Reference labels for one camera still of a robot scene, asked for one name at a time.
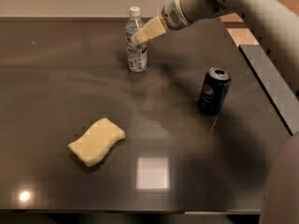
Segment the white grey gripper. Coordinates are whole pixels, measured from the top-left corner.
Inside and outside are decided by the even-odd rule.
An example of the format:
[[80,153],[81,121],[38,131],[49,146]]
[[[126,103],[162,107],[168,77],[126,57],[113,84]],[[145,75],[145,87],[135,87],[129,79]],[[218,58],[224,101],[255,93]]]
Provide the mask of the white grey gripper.
[[131,40],[135,46],[164,35],[167,27],[178,31],[191,25],[183,13],[180,0],[167,0],[161,14],[164,19],[162,17],[152,18],[134,33]]

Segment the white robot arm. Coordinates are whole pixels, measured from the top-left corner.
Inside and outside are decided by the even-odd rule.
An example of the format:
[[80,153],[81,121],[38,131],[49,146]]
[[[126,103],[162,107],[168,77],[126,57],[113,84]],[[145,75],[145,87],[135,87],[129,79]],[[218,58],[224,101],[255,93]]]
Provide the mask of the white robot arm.
[[250,65],[292,134],[270,169],[259,224],[299,224],[298,15],[277,0],[168,0],[161,15],[133,35],[133,43],[230,13],[258,40],[266,60],[250,55]]

